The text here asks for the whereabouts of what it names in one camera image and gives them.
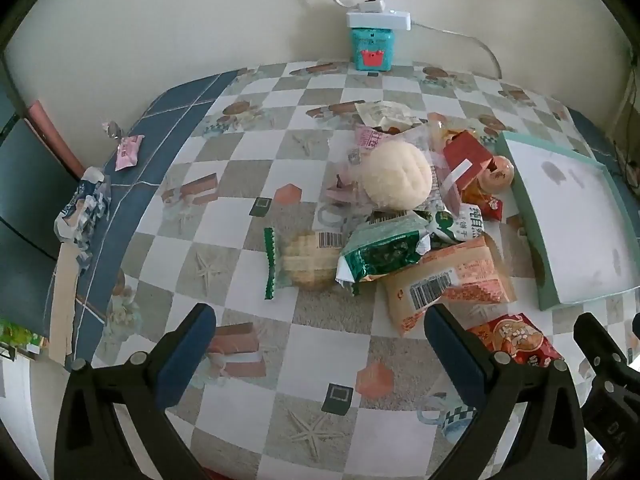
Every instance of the pink candy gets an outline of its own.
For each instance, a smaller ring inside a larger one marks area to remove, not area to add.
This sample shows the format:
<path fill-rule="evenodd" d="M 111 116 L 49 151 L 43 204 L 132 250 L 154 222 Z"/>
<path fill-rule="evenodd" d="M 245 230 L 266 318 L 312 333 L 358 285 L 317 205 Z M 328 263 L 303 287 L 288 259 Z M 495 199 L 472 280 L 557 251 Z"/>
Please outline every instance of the pink candy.
<path fill-rule="evenodd" d="M 135 135 L 120 139 L 116 155 L 116 171 L 130 168 L 138 163 L 138 150 L 144 138 L 144 135 Z"/>

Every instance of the starfish print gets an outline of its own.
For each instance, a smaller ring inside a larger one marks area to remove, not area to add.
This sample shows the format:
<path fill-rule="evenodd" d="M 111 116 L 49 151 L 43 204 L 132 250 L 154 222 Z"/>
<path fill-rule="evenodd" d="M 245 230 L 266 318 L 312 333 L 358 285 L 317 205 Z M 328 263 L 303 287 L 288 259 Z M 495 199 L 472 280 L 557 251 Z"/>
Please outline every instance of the starfish print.
<path fill-rule="evenodd" d="M 307 441 L 309 443 L 309 447 L 311 449 L 311 457 L 316 461 L 320 462 L 320 441 L 327 440 L 329 438 L 343 438 L 345 437 L 344 433 L 340 433 L 339 431 L 321 431 L 322 426 L 329 418 L 328 413 L 323 413 L 315 421 L 311 424 L 307 424 L 302 418 L 297 416 L 291 410 L 287 410 L 291 420 L 293 420 L 294 424 L 300 430 L 299 433 L 295 435 L 291 435 L 289 440 L 292 442 L 303 442 Z"/>
<path fill-rule="evenodd" d="M 302 148 L 302 151 L 305 152 L 305 156 L 311 155 L 310 145 L 316 142 L 315 139 L 310 139 L 309 137 L 307 137 L 306 139 L 301 139 L 296 134 L 293 134 L 291 137 L 300 145 L 300 147 Z"/>
<path fill-rule="evenodd" d="M 198 272 L 196 272 L 196 276 L 204 278 L 204 290 L 205 295 L 209 297 L 209 289 L 211 288 L 211 280 L 217 274 L 221 274 L 218 270 L 216 270 L 213 264 L 207 262 L 200 253 L 196 251 L 196 261 L 198 263 Z"/>

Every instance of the blue box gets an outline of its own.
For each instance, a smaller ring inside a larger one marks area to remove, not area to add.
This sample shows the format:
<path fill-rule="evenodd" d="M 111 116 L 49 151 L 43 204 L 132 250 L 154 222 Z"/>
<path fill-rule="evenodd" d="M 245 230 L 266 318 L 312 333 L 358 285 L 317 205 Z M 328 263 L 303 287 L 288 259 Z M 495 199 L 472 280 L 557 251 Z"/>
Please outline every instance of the blue box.
<path fill-rule="evenodd" d="M 357 70 L 391 70 L 396 35 L 389 28 L 352 28 L 353 62 Z"/>

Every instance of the teal box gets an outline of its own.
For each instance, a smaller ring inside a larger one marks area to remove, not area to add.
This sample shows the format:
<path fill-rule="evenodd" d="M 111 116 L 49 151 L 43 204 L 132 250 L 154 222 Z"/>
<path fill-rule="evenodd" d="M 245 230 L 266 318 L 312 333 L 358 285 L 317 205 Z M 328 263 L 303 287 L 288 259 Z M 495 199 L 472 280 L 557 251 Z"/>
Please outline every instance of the teal box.
<path fill-rule="evenodd" d="M 563 301 L 558 290 L 557 286 L 557 276 L 552 272 L 552 267 L 549 261 L 549 257 L 547 255 L 548 245 L 552 243 L 552 240 L 548 240 L 543 237 L 538 215 L 536 214 L 536 209 L 534 209 L 531 199 L 529 197 L 529 193 L 527 192 L 526 183 L 523 177 L 518 172 L 518 165 L 514 160 L 514 156 L 511 153 L 509 143 L 511 142 L 519 142 L 522 144 L 527 144 L 529 146 L 534 146 L 537 148 L 542 148 L 551 152 L 552 154 L 563 155 L 570 159 L 579 161 L 583 164 L 587 164 L 593 168 L 602 171 L 602 175 L 604 181 L 610 189 L 612 194 L 612 198 L 614 200 L 615 205 L 620 210 L 620 215 L 622 217 L 622 225 L 621 228 L 625 232 L 626 237 L 628 239 L 628 247 L 629 252 L 632 255 L 632 264 L 634 264 L 638 269 L 640 269 L 640 247 L 638 246 L 638 241 L 636 239 L 636 234 L 633 231 L 633 225 L 631 223 L 631 219 L 629 218 L 625 205 L 622 201 L 622 197 L 618 193 L 615 183 L 613 182 L 612 177 L 609 174 L 607 168 L 599 163 L 594 158 L 581 155 L 575 151 L 562 148 L 555 143 L 548 142 L 546 140 L 539 139 L 530 135 L 523 135 L 517 133 L 509 133 L 503 132 L 498 137 L 498 141 L 495 145 L 495 151 L 497 155 L 502 155 L 507 157 L 514 165 L 516 173 L 513 179 L 513 183 L 511 184 L 511 189 L 513 191 L 514 198 L 518 205 L 518 209 L 520 214 L 522 215 L 522 221 L 524 224 L 524 228 L 527 232 L 527 239 L 529 241 L 529 247 L 531 249 L 531 257 L 533 263 L 533 270 L 536 278 L 536 285 L 538 288 L 538 300 L 540 303 L 540 310 L 547 310 L 554 307 L 562 307 L 570 304 L 578 304 L 583 303 L 585 301 L 598 300 L 600 298 L 604 298 L 606 296 L 613 296 L 615 294 L 622 294 L 624 292 L 628 292 L 629 290 L 633 290 L 640 286 L 640 283 L 636 282 L 634 286 L 629 286 L 624 288 L 623 290 L 617 290 L 615 292 L 611 292 L 609 294 L 603 294 L 600 296 L 588 296 L 581 298 L 580 301 Z M 584 240 L 585 244 L 589 244 L 590 240 L 586 238 Z"/>
<path fill-rule="evenodd" d="M 356 70 L 391 70 L 396 35 L 389 28 L 352 28 L 351 44 Z"/>

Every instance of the checkered tablecloth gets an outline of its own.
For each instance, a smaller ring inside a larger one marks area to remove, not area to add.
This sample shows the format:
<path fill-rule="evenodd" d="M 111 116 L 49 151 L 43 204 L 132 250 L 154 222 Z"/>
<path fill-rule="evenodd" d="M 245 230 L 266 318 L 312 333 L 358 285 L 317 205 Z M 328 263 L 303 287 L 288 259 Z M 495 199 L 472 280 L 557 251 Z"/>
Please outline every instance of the checkered tablecloth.
<path fill-rule="evenodd" d="M 241 70 L 212 104 L 129 243 L 122 269 L 134 298 L 125 306 L 112 299 L 119 307 L 110 307 L 94 366 L 151 350 L 205 301 L 219 326 L 253 323 L 266 372 L 199 372 L 168 410 L 203 466 L 238 480 L 422 479 L 452 446 L 436 426 L 420 421 L 437 416 L 420 410 L 443 373 L 420 325 L 399 337 L 376 283 L 356 298 L 291 287 L 264 300 L 263 228 L 284 235 L 340 230 L 343 211 L 319 200 L 335 185 L 334 164 L 353 142 L 359 117 L 348 103 L 355 100 L 403 103 L 420 118 L 439 112 L 474 125 L 489 147 L 500 130 L 511 130 L 591 152 L 564 106 L 504 82 L 418 63 L 380 74 L 358 72 L 347 62 L 308 70 L 321 64 Z M 194 195 L 180 199 L 180 187 L 190 183 Z M 516 203 L 511 192 L 500 198 L 503 221 L 488 222 L 486 230 L 502 251 L 518 300 L 470 312 L 480 320 L 524 312 L 565 357 L 584 400 L 589 371 L 572 337 L 574 321 L 593 312 L 634 356 L 636 295 L 540 312 Z M 354 389 L 356 377 L 376 363 L 392 371 L 393 391 L 365 398 Z M 507 435 L 498 446 L 487 475 L 500 467 L 512 439 Z"/>

